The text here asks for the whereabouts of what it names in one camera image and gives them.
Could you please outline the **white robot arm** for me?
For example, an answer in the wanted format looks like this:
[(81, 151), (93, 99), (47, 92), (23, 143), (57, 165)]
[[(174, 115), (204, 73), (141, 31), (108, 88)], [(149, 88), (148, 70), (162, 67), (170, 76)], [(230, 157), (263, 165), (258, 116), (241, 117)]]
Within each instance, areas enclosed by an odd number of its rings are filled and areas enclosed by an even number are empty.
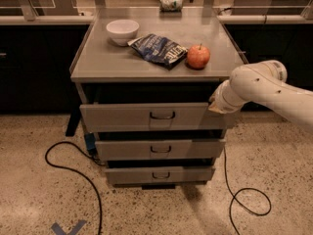
[(286, 84), (287, 70), (276, 60), (235, 68), (209, 98), (208, 109), (231, 114), (253, 102), (313, 132), (313, 92)]

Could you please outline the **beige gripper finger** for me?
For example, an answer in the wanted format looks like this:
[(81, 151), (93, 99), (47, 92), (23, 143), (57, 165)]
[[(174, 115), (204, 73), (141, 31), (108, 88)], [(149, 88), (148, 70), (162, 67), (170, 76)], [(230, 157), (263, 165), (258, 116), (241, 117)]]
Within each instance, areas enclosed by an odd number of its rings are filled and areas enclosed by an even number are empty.
[(224, 104), (220, 101), (213, 100), (209, 103), (208, 109), (218, 114), (224, 114)]

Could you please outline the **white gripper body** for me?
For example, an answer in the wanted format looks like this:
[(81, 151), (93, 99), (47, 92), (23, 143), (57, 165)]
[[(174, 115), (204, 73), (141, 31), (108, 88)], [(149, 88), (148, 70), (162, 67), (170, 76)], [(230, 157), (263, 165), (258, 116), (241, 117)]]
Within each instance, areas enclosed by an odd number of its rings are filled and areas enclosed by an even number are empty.
[(238, 96), (232, 89), (229, 80), (223, 81), (210, 96), (210, 102), (220, 101), (224, 104), (224, 114), (231, 114), (240, 110), (246, 103), (244, 99)]

